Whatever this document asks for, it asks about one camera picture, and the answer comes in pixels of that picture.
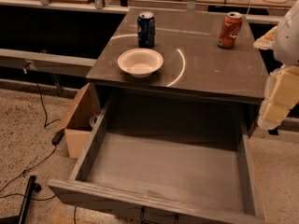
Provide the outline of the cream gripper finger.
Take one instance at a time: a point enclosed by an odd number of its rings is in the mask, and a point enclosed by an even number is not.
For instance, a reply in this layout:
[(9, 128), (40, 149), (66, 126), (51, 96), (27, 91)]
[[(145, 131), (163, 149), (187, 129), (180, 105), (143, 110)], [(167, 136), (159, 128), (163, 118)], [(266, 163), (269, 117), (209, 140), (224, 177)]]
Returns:
[(266, 80), (258, 126), (273, 130), (299, 103), (299, 66), (283, 64), (271, 72)]
[(274, 45), (274, 37), (277, 27), (271, 28), (267, 33), (259, 37), (254, 43), (253, 47), (256, 49), (268, 50), (272, 49)]

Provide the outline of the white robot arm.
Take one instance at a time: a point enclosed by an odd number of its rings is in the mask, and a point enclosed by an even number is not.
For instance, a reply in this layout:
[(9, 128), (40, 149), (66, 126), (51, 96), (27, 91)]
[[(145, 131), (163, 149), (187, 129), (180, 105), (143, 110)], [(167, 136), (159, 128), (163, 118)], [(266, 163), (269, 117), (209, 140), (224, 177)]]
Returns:
[(260, 128), (273, 130), (299, 103), (299, 1), (253, 47), (273, 50), (275, 60), (282, 63), (266, 80), (257, 120)]

